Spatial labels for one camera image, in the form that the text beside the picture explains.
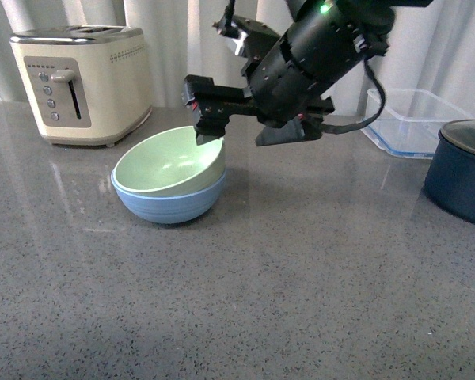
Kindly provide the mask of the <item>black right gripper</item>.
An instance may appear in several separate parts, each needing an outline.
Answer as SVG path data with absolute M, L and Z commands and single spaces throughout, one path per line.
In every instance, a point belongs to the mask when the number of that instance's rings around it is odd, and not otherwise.
M 257 146 L 274 146 L 319 140 L 320 129 L 306 121 L 334 111 L 330 99 L 321 99 L 321 84 L 309 78 L 291 56 L 281 36 L 259 62 L 247 59 L 242 73 L 248 85 L 236 89 L 216 85 L 213 78 L 187 75 L 182 100 L 192 113 L 196 144 L 220 139 L 229 123 L 226 113 L 255 116 L 266 125 L 256 137 Z

